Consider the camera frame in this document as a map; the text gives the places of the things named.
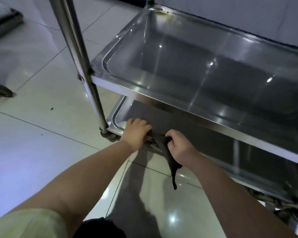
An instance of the forearm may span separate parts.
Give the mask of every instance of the forearm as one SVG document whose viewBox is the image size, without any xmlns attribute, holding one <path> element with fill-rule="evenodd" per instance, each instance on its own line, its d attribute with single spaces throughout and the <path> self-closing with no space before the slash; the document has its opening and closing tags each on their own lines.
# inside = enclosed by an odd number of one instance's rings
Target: forearm
<svg viewBox="0 0 298 238">
<path fill-rule="evenodd" d="M 201 155 L 189 160 L 187 167 L 199 179 L 227 238 L 297 237 L 211 160 Z"/>
<path fill-rule="evenodd" d="M 131 153 L 123 141 L 112 144 L 62 172 L 12 211 L 50 208 L 64 218 L 69 234 L 73 234 Z"/>
</svg>

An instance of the tiled floor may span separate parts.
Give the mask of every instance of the tiled floor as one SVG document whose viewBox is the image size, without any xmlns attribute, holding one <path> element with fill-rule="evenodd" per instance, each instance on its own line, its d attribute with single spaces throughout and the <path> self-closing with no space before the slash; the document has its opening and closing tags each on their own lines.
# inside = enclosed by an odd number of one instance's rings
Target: tiled floor
<svg viewBox="0 0 298 238">
<path fill-rule="evenodd" d="M 78 160 L 110 145 L 98 124 L 48 0 L 2 0 L 25 24 L 0 39 L 0 216 Z M 137 14 L 115 0 L 74 0 L 90 58 Z M 119 95 L 100 88 L 105 115 Z M 166 160 L 146 148 L 116 173 L 87 219 L 105 217 L 128 237 L 225 237 L 194 175 L 174 191 Z"/>
</svg>

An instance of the cleaning cloth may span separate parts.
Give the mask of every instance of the cleaning cloth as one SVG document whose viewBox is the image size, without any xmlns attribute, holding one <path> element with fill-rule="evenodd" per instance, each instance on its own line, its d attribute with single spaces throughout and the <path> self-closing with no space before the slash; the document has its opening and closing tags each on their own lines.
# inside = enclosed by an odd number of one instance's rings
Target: cleaning cloth
<svg viewBox="0 0 298 238">
<path fill-rule="evenodd" d="M 177 184 L 175 183 L 175 174 L 177 172 L 177 169 L 180 169 L 182 165 L 175 161 L 168 149 L 168 143 L 172 140 L 172 138 L 157 134 L 152 131 L 150 131 L 148 135 L 152 137 L 152 139 L 156 142 L 161 151 L 166 155 L 165 158 L 167 159 L 169 168 L 171 170 L 173 188 L 176 190 Z"/>
</svg>

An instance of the gray wall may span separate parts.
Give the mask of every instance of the gray wall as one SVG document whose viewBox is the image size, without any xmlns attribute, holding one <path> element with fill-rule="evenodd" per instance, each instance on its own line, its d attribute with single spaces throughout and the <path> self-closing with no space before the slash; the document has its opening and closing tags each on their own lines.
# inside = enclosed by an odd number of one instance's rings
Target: gray wall
<svg viewBox="0 0 298 238">
<path fill-rule="evenodd" d="M 298 46 L 298 0 L 156 0 L 156 3 Z"/>
</svg>

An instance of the yellow shirt sleeve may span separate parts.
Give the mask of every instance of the yellow shirt sleeve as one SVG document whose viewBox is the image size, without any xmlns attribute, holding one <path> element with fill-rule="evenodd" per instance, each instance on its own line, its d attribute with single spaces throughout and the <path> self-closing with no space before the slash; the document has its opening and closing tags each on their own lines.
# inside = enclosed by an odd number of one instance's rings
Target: yellow shirt sleeve
<svg viewBox="0 0 298 238">
<path fill-rule="evenodd" d="M 62 217 L 50 209 L 24 209 L 0 218 L 0 238 L 66 238 Z"/>
</svg>

